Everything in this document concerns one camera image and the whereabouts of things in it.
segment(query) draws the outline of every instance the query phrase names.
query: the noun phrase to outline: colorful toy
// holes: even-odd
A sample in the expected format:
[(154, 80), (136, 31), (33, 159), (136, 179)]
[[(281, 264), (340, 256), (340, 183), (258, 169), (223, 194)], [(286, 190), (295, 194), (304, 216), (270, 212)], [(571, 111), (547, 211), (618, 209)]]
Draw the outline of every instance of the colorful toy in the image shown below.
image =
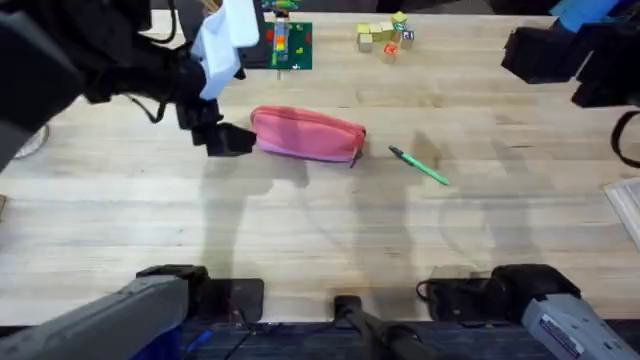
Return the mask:
[(398, 53), (398, 47), (394, 43), (388, 43), (384, 46), (382, 61), (386, 64), (393, 64), (396, 62), (396, 54)]
[(267, 41), (272, 45), (270, 69), (311, 69), (311, 23), (289, 22), (289, 11), (297, 10), (301, 0), (263, 0), (262, 8), (273, 11), (275, 22), (265, 23)]
[(371, 52), (373, 50), (373, 36), (371, 34), (358, 35), (358, 50), (361, 52)]
[(391, 16), (391, 22), (356, 24), (356, 32), (360, 52), (373, 51), (374, 42), (385, 43), (382, 54), (378, 56), (381, 56), (386, 64), (396, 62), (399, 48), (411, 49), (415, 38), (414, 32), (408, 30), (407, 16), (400, 11)]
[(409, 50), (413, 47), (413, 40), (415, 39), (415, 34), (413, 31), (407, 30), (402, 33), (402, 43), (400, 43), (400, 47)]
[(399, 43), (402, 40), (402, 33), (405, 31), (407, 31), (407, 26), (405, 24), (393, 24), (393, 36), (391, 37), (391, 40), (393, 40), (393, 42)]

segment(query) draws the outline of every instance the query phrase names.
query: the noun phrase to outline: gray robot arm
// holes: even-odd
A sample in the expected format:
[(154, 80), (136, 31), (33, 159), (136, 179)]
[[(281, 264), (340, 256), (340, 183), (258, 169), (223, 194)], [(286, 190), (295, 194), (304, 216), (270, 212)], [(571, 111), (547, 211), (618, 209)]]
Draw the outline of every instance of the gray robot arm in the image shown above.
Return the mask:
[(180, 325), (189, 283), (176, 276), (138, 278), (120, 291), (0, 342), (0, 358), (129, 359)]

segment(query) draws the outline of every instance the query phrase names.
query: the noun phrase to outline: green board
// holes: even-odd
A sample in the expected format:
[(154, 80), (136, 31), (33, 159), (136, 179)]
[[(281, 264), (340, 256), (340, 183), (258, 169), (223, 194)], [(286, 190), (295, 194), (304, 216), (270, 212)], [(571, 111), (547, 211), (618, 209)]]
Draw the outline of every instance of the green board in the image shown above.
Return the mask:
[[(267, 22), (267, 31), (273, 31), (273, 23)], [(313, 67), (313, 26), (311, 23), (294, 23), (289, 25), (289, 58), (287, 61), (277, 61), (273, 64), (273, 41), (269, 43), (269, 69), (278, 70), (311, 70)], [(311, 44), (307, 43), (307, 33), (311, 38)], [(302, 48), (302, 54), (296, 54), (296, 50)]]

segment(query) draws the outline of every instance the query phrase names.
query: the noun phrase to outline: cable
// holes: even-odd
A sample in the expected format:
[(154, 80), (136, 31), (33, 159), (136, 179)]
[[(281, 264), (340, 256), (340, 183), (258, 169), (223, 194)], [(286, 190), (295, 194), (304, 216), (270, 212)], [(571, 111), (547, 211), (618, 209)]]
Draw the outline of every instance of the cable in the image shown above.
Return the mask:
[(169, 33), (169, 37), (166, 39), (154, 39), (147, 37), (149, 41), (156, 44), (168, 44), (176, 37), (178, 28), (178, 19), (176, 18), (176, 0), (167, 0), (167, 4), (169, 5), (169, 11), (171, 12), (171, 32)]

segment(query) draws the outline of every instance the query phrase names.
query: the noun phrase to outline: black cable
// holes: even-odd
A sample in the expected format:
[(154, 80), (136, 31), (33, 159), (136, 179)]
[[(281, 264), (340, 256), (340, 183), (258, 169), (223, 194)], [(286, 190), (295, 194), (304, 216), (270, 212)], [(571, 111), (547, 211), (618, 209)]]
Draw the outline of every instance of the black cable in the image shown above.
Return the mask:
[(131, 100), (132, 103), (138, 105), (142, 109), (142, 111), (144, 111), (145, 115), (147, 115), (147, 117), (149, 118), (149, 121), (151, 121), (152, 123), (157, 124), (164, 117), (164, 112), (165, 112), (165, 110), (167, 108), (167, 103), (165, 101), (162, 101), (158, 105), (158, 112), (156, 113), (155, 116), (153, 116), (151, 111), (149, 111), (149, 109), (147, 109), (147, 107), (144, 106), (144, 104), (142, 104), (142, 102), (140, 102), (140, 100), (138, 100), (138, 99), (136, 99), (133, 96), (128, 95), (128, 94), (125, 94), (125, 96), (127, 98), (129, 98), (129, 100)]
[(156, 44), (168, 44), (176, 37), (178, 28), (178, 19), (176, 18), (176, 0), (167, 0), (167, 3), (169, 5), (169, 11), (171, 12), (171, 32), (169, 33), (169, 37), (166, 39), (153, 39), (147, 37), (149, 41)]

